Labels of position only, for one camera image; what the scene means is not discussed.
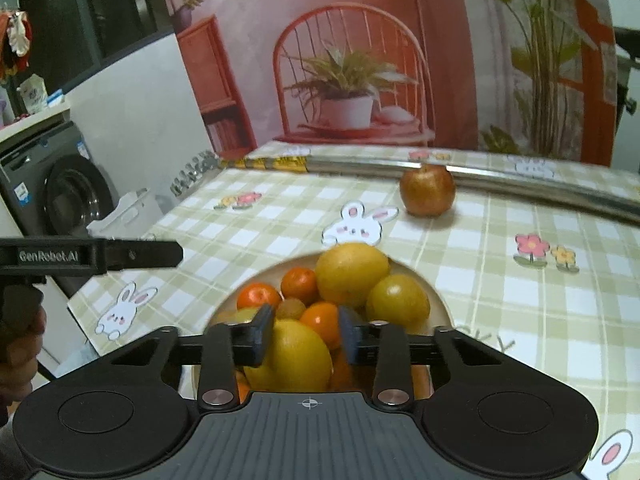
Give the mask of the person left hand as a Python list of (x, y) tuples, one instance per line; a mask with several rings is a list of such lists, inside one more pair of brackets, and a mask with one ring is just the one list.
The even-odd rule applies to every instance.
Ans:
[(32, 391), (37, 356), (42, 348), (47, 315), (43, 293), (32, 285), (12, 284), (1, 300), (1, 420), (8, 408)]

